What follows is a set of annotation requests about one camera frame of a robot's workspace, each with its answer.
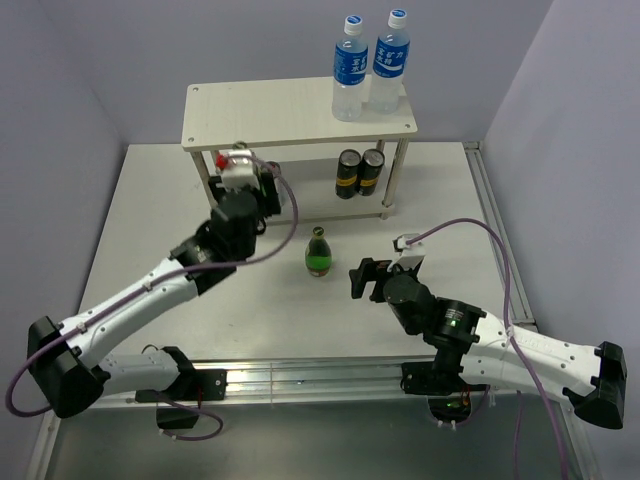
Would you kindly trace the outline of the blue label water bottle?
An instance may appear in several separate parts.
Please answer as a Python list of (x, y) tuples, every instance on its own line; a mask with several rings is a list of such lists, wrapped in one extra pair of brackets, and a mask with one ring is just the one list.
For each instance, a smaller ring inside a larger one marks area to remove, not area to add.
[(387, 28), (377, 39), (368, 103), (380, 114), (394, 113), (398, 107), (410, 49), (407, 18), (404, 9), (391, 10)]
[(363, 19), (345, 18), (343, 35), (336, 42), (333, 63), (332, 114), (343, 122), (361, 115), (363, 85), (368, 67), (368, 44), (362, 39)]

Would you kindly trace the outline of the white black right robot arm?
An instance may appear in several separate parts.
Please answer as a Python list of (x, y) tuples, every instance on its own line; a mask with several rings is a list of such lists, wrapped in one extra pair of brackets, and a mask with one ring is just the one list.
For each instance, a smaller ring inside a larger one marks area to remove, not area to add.
[(373, 283), (371, 301), (387, 304), (406, 334), (436, 350), (430, 361), (402, 364), (405, 393), (445, 396), (484, 386), (544, 392), (589, 424), (622, 428), (627, 368), (619, 345), (579, 345), (508, 328), (479, 307), (434, 296), (417, 273), (372, 258), (349, 272), (352, 298)]

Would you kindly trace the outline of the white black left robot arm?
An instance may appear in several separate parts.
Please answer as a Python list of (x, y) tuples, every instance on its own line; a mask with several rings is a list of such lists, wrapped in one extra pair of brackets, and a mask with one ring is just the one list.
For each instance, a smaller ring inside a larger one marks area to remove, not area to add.
[(113, 350), (165, 312), (211, 290), (241, 266), (257, 264), (258, 236), (281, 212), (279, 192), (289, 188), (279, 169), (249, 153), (218, 159), (211, 178), (218, 204), (195, 233), (143, 278), (101, 304), (56, 323), (44, 316), (27, 334), (29, 373), (47, 410), (65, 419), (104, 396), (157, 391), (183, 399), (195, 386), (195, 369), (177, 347), (118, 357)]

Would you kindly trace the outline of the white two-tier shelf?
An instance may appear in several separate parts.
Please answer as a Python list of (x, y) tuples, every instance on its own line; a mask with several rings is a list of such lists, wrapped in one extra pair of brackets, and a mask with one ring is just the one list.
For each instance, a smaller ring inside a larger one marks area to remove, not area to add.
[[(201, 175), (204, 153), (216, 155), (236, 141), (281, 167), (297, 199), (299, 220), (391, 216), (394, 197), (417, 123), (407, 93), (397, 110), (363, 110), (354, 122), (331, 113), (333, 80), (310, 77), (194, 84), (188, 87), (181, 145)], [(342, 200), (335, 193), (339, 154), (381, 148), (385, 164), (375, 191)]]

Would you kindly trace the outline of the black Schweppes can left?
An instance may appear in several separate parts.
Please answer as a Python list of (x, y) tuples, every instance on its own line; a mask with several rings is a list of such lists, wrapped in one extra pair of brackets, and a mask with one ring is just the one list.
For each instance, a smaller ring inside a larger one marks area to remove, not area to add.
[(341, 199), (350, 199), (356, 194), (361, 155), (354, 149), (343, 150), (338, 157), (335, 193)]

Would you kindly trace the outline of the black schweppes can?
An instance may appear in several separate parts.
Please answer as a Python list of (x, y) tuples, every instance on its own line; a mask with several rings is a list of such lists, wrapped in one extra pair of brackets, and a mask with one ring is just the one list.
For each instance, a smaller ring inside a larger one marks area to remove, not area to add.
[(384, 164), (385, 155), (379, 149), (368, 149), (362, 154), (357, 181), (359, 195), (371, 196), (375, 192)]
[(356, 194), (361, 155), (354, 149), (343, 150), (338, 157), (335, 193), (341, 199), (350, 199)]

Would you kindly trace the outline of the black Schweppes can right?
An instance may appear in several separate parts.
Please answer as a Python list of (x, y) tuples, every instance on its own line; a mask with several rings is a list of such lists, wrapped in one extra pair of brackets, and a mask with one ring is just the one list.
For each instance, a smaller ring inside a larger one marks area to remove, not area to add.
[(359, 195), (371, 196), (375, 192), (384, 164), (385, 155), (379, 149), (368, 149), (362, 154), (357, 181)]

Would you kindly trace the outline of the aluminium rail frame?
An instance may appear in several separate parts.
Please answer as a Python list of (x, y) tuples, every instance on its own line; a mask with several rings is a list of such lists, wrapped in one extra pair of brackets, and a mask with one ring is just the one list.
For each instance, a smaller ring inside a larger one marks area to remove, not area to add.
[(404, 334), (389, 309), (352, 300), (348, 272), (365, 256), (389, 258), (393, 239), (451, 218), (432, 236), (421, 274), (436, 294), (492, 312), (502, 307), (497, 256), (470, 224), (485, 210), (474, 160), (460, 143), (410, 145), (394, 214), (328, 221), (334, 265), (305, 270), (311, 227), (272, 260), (240, 271), (149, 325), (121, 351), (176, 344), (198, 367), (227, 371), (226, 397), (197, 431), (158, 432), (152, 405), (109, 397), (85, 413), (47, 416), (29, 474), (35, 479), (555, 479), (554, 438), (543, 405), (500, 391), (474, 418), (448, 429), (427, 401), (400, 387), (405, 361), (432, 349)]

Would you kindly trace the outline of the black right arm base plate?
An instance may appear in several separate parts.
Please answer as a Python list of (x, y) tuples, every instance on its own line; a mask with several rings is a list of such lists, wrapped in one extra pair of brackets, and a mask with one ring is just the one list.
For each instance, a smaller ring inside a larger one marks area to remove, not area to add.
[(467, 383), (457, 374), (438, 372), (433, 365), (433, 361), (402, 363), (402, 391), (408, 395), (449, 396), (456, 393), (482, 392), (488, 387), (483, 383)]

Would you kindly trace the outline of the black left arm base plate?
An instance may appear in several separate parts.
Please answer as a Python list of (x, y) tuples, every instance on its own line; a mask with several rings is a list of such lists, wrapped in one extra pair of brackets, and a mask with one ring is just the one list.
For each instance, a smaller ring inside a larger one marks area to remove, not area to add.
[(188, 377), (178, 378), (163, 391), (138, 390), (135, 401), (138, 403), (156, 402), (160, 397), (174, 402), (222, 401), (227, 387), (225, 369), (196, 369)]

